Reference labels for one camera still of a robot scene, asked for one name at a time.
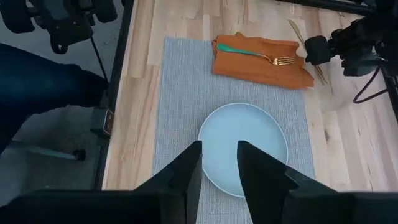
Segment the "gold knife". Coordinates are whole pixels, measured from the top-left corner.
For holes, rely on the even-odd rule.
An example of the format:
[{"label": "gold knife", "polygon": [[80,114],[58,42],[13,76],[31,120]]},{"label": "gold knife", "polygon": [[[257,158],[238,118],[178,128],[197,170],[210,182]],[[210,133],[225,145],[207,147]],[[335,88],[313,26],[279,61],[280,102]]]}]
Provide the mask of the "gold knife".
[{"label": "gold knife", "polygon": [[[302,43],[302,45],[304,46],[304,49],[305,49],[304,39],[303,39],[303,36],[300,33],[299,27],[297,26],[297,24],[294,21],[292,21],[290,19],[288,19],[288,21],[289,21],[289,24],[292,26],[294,32],[297,34],[297,37],[300,39],[300,41],[301,41],[301,43]],[[322,84],[323,84],[323,82],[325,82],[327,84],[328,80],[326,79],[326,76],[323,74],[323,72],[322,72],[321,68],[319,67],[319,65],[315,65],[315,68],[318,71],[318,75],[320,76]]]}]

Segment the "wooden table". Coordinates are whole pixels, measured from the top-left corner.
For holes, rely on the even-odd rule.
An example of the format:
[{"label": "wooden table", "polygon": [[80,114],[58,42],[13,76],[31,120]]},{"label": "wooden table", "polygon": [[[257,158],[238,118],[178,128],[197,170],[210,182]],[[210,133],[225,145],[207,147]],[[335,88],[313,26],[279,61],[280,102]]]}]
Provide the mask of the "wooden table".
[{"label": "wooden table", "polygon": [[[306,39],[358,18],[274,0],[136,0],[132,13],[103,189],[135,189],[151,177],[166,35],[211,40],[241,31],[299,41],[287,19]],[[338,57],[321,68],[329,85],[306,65],[316,85],[304,91],[316,179],[336,190],[398,190],[398,123],[388,94],[354,105],[369,75],[344,77]],[[379,75],[364,95],[384,88]]]}]

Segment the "person's leg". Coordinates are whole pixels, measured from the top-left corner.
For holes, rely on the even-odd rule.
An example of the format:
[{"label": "person's leg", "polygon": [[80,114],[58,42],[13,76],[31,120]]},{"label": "person's leg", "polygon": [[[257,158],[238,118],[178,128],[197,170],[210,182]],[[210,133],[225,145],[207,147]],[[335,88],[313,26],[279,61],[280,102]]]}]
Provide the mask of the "person's leg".
[{"label": "person's leg", "polygon": [[66,105],[98,106],[106,87],[104,78],[78,65],[0,44],[0,153],[28,115]]}]

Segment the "orange napkin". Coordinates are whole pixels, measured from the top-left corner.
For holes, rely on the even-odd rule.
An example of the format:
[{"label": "orange napkin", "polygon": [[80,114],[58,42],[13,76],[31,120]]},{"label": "orange napkin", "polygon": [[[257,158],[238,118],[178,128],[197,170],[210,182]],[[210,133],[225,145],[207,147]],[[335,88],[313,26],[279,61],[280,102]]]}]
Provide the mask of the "orange napkin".
[{"label": "orange napkin", "polygon": [[[278,66],[260,56],[220,51],[217,43],[271,56],[271,60],[293,55],[297,58],[293,64]],[[298,42],[245,37],[240,32],[235,35],[219,35],[213,40],[213,73],[291,89],[313,87],[313,77],[303,68],[304,58],[296,54],[298,47]]]}]

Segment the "plate rim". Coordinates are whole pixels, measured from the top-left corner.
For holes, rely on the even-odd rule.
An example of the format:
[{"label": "plate rim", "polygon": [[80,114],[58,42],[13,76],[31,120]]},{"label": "plate rim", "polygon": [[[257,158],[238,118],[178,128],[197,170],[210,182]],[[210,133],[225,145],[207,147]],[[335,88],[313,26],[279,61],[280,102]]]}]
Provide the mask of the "plate rim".
[{"label": "plate rim", "polygon": [[[247,106],[252,106],[252,107],[254,107],[254,108],[257,108],[257,109],[261,110],[263,113],[265,113],[266,115],[268,115],[268,116],[273,120],[273,122],[275,122],[275,124],[276,124],[277,127],[279,128],[279,131],[282,133],[282,137],[284,138],[284,141],[285,141],[285,145],[286,145],[286,161],[285,161],[284,163],[285,163],[285,165],[287,165],[287,163],[288,163],[288,161],[289,161],[289,147],[288,147],[288,145],[287,145],[287,141],[286,141],[286,137],[285,137],[284,132],[282,131],[282,129],[280,128],[278,122],[274,119],[274,117],[272,117],[268,112],[266,112],[266,111],[263,110],[262,108],[260,108],[260,107],[258,107],[258,106],[256,106],[256,105],[252,105],[252,104],[250,104],[250,103],[228,103],[228,104],[225,104],[225,105],[220,106],[220,107],[218,107],[217,109],[213,110],[213,111],[206,117],[206,119],[204,120],[204,122],[201,124],[200,130],[199,130],[199,134],[198,134],[198,140],[201,141],[201,139],[200,139],[200,134],[201,134],[201,132],[202,132],[203,126],[206,124],[206,122],[207,122],[207,120],[210,118],[210,116],[212,116],[213,113],[217,112],[218,110],[220,110],[220,109],[222,109],[222,108],[224,108],[224,107],[227,107],[227,106],[232,106],[232,105],[247,105]],[[218,185],[209,177],[209,175],[207,174],[207,172],[205,171],[205,168],[204,168],[203,166],[202,166],[201,169],[202,169],[203,172],[205,173],[206,177],[210,180],[210,182],[211,182],[212,184],[214,184],[214,185],[215,185],[218,189],[220,189],[222,192],[227,193],[227,194],[232,195],[232,196],[235,196],[235,197],[245,198],[244,195],[232,194],[232,193],[226,191],[225,189],[222,189],[220,186],[218,186]]]}]

